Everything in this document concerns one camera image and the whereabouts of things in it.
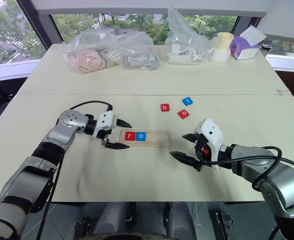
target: red letter block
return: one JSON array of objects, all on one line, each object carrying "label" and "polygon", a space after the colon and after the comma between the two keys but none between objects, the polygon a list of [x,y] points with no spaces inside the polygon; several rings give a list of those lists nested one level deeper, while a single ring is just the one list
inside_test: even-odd
[{"label": "red letter block", "polygon": [[136,139],[136,132],[134,131],[127,131],[125,134],[126,141],[135,141]]},{"label": "red letter block", "polygon": [[168,103],[166,103],[166,104],[161,104],[161,105],[160,105],[160,110],[161,110],[162,112],[169,112],[169,110],[170,110],[170,108],[169,108],[169,104],[168,104]]},{"label": "red letter block", "polygon": [[180,112],[178,112],[178,115],[182,118],[182,119],[185,119],[189,116],[189,113],[184,109],[184,110],[181,110]]}]

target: plastic bag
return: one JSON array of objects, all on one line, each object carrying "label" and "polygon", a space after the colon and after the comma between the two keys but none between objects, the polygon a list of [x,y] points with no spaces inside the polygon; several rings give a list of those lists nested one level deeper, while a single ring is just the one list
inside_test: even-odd
[{"label": "plastic bag", "polygon": [[116,63],[111,58],[114,46],[110,31],[89,29],[66,44],[63,57],[72,69],[86,74],[114,66]]},{"label": "plastic bag", "polygon": [[208,60],[211,49],[208,39],[196,33],[175,8],[168,8],[168,26],[170,32],[165,40],[165,60],[187,65],[198,65]]},{"label": "plastic bag", "polygon": [[111,58],[128,68],[139,67],[157,69],[159,60],[154,50],[154,42],[145,32],[130,32],[117,37]]}]

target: purple box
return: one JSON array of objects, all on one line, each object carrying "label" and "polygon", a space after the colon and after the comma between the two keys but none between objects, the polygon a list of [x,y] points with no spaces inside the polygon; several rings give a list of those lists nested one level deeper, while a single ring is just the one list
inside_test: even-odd
[{"label": "purple box", "polygon": [[235,36],[230,44],[231,55],[236,60],[253,59],[258,49],[257,44],[250,46],[248,41],[241,36]]}]

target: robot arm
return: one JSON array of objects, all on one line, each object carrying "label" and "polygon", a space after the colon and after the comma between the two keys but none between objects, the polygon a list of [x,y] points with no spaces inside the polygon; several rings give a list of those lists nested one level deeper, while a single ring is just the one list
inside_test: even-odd
[{"label": "robot arm", "polygon": [[27,214],[40,211],[53,188],[53,178],[75,134],[92,135],[102,139],[106,148],[126,149],[122,143],[109,142],[108,135],[115,126],[131,128],[118,119],[110,105],[95,120],[90,114],[69,109],[64,111],[43,138],[33,154],[26,158],[18,170],[4,185],[0,194],[0,240],[20,239]]},{"label": "robot arm", "polygon": [[[171,155],[175,159],[199,172],[203,166],[231,169],[234,174],[253,183],[253,188],[261,192],[272,210],[284,239],[294,240],[294,168],[282,163],[274,164],[276,157],[268,148],[275,147],[223,145],[223,133],[210,118],[201,122],[194,133],[182,137],[195,143],[198,160],[173,151]],[[272,166],[272,171],[265,174]]]}]

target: pink cloth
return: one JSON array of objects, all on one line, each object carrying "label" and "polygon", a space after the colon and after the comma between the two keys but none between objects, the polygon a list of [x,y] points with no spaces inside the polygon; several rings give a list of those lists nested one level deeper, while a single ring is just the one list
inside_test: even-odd
[{"label": "pink cloth", "polygon": [[70,64],[73,69],[81,74],[99,71],[106,67],[105,60],[93,49],[75,54],[71,57]]}]

